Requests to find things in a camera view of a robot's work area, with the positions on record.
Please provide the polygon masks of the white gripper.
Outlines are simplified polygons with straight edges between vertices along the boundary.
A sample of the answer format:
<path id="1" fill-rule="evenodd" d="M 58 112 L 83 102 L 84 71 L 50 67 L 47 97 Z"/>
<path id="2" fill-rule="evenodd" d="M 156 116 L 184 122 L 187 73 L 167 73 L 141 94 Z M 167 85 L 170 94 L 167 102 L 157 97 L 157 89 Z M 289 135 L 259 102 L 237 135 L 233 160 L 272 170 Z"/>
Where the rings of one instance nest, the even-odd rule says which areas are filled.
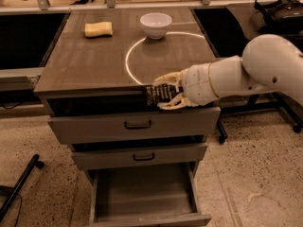
<path id="1" fill-rule="evenodd" d="M 217 100 L 210 80 L 210 64 L 193 65 L 185 72 L 172 72 L 160 76 L 153 81 L 153 86 L 162 84 L 176 87 L 183 86 L 184 94 L 178 94 L 170 102 L 159 102 L 157 106 L 162 110 L 178 110 L 185 107 L 204 106 Z"/>

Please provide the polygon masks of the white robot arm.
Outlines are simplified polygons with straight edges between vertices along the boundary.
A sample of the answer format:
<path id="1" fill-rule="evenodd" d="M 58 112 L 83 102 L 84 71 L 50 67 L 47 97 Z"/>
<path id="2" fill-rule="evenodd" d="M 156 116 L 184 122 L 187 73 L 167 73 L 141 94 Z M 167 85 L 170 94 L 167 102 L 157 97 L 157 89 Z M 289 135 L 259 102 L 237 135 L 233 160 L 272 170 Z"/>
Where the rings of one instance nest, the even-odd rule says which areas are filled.
<path id="1" fill-rule="evenodd" d="M 290 41 L 274 34 L 251 40 L 242 55 L 192 65 L 159 77 L 155 86 L 171 85 L 177 95 L 160 100 L 163 110 L 204 106 L 227 96 L 280 92 L 303 105 L 303 56 Z"/>

